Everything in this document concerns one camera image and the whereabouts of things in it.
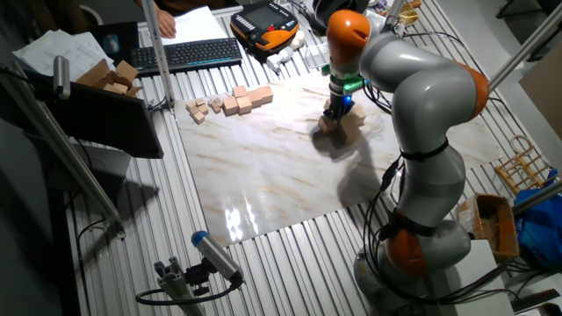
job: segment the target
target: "stack of wooden blocks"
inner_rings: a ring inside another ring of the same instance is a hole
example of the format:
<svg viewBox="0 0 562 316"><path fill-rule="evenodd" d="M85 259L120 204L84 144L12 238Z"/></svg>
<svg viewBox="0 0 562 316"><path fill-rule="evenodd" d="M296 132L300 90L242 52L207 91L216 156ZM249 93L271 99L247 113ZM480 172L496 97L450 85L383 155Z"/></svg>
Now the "stack of wooden blocks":
<svg viewBox="0 0 562 316"><path fill-rule="evenodd" d="M187 101L185 109L190 113L191 118L197 124L203 123L205 121L205 115L209 114L209 107L206 106L205 100L202 97L195 99L195 101Z"/></svg>
<svg viewBox="0 0 562 316"><path fill-rule="evenodd" d="M330 100L328 99L324 104L324 110L329 109L329 107ZM325 135L331 135L337 131L342 137L345 145L351 145L359 139L359 136L361 136L359 127L365 124L364 122L366 117L367 114L365 113L363 107L359 104L355 104L349 113L340 120L340 124L337 124L326 115L322 115L318 120L318 127Z"/></svg>
<svg viewBox="0 0 562 316"><path fill-rule="evenodd" d="M190 100L185 104L185 109L190 113L191 117L197 124L205 121L205 115L209 114L209 108L212 108L216 114L220 113L220 109L225 110L225 115L230 116L238 113L239 115L252 112L258 106L273 102L273 91L270 86L263 86L253 91L246 91L246 87L234 87L233 96L224 100L214 98L209 100L208 106L205 100L200 97L196 100Z"/></svg>
<svg viewBox="0 0 562 316"><path fill-rule="evenodd" d="M233 96L224 99L225 115L248 114L252 109L272 101L273 91L270 86L266 85L250 92L247 92L244 86L234 87Z"/></svg>

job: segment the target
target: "black clamp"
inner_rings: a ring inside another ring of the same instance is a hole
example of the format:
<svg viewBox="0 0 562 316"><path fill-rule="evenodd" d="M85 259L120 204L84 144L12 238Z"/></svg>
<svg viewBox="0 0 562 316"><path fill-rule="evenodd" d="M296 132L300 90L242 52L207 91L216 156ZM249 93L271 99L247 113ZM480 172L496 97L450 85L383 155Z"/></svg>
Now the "black clamp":
<svg viewBox="0 0 562 316"><path fill-rule="evenodd" d="M424 154L421 152L417 152L417 153L413 153L413 154L408 154L405 152L400 152L400 155L402 157L404 157L404 159L407 160L413 160L415 162L425 162L426 159L431 158L437 154L440 154L443 150L445 150L445 148L449 146L449 140L447 138L445 138L445 142L439 146L438 148Z"/></svg>
<svg viewBox="0 0 562 316"><path fill-rule="evenodd" d="M436 232L435 227L427 227L418 223L413 222L411 219L407 218L401 214L398 209L394 209L392 212L388 212L388 224L384 225L380 230L380 240L384 241L388 238L394 238L402 230L406 229L409 233L414 236L420 235L425 237L431 237Z"/></svg>

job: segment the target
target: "person's hand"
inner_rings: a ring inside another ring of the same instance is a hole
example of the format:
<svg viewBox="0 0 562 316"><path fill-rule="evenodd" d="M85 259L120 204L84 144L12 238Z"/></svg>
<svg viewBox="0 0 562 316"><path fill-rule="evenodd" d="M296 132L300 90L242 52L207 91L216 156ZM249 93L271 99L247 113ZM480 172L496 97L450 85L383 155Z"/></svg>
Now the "person's hand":
<svg viewBox="0 0 562 316"><path fill-rule="evenodd" d="M174 17L168 12L158 9L156 11L156 18L158 19L158 27L162 36L166 39L174 39L176 37L176 21Z"/></svg>

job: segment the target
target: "orange handheld controller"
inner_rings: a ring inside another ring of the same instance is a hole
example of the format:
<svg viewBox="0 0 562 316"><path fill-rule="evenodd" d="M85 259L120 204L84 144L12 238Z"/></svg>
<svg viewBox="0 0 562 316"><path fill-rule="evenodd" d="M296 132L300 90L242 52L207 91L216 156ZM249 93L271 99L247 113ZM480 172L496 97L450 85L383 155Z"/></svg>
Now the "orange handheld controller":
<svg viewBox="0 0 562 316"><path fill-rule="evenodd" d="M280 5L256 4L235 13L230 18L230 27L251 47L275 53L291 42L299 21Z"/></svg>

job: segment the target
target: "computer monitor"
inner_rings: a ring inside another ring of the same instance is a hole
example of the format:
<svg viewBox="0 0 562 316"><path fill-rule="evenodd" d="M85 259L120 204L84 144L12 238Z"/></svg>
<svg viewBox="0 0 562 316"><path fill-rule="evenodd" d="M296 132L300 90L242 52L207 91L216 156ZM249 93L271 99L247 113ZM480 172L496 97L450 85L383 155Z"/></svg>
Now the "computer monitor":
<svg viewBox="0 0 562 316"><path fill-rule="evenodd" d="M52 76L25 74L35 85L53 88ZM115 147L138 158L164 155L144 100L71 83L68 99L46 104L68 136Z"/></svg>

